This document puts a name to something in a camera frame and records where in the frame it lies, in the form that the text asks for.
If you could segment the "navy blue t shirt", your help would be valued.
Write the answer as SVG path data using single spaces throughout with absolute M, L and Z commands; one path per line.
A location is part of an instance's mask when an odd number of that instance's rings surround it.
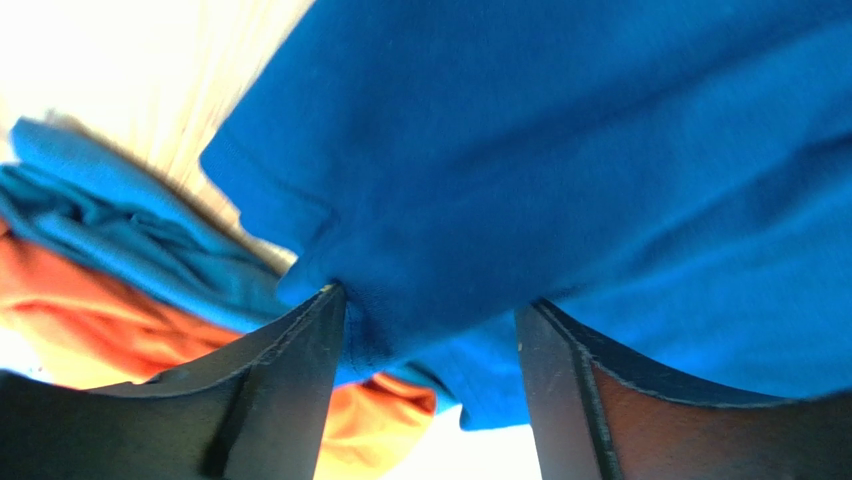
M 414 363 L 527 422 L 546 298 L 668 367 L 851 386 L 847 1 L 318 1 L 200 157 L 278 292 L 348 297 L 341 384 Z

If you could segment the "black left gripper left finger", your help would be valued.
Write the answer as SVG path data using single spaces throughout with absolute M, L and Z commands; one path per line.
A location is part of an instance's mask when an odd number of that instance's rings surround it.
M 5 479 L 310 479 L 343 345 L 329 286 L 142 384 L 73 390 L 1 375 Z

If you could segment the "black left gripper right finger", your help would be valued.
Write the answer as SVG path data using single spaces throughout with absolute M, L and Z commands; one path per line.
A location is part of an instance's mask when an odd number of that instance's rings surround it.
M 851 395 L 766 396 L 672 369 L 547 301 L 515 314 L 546 479 L 847 479 Z

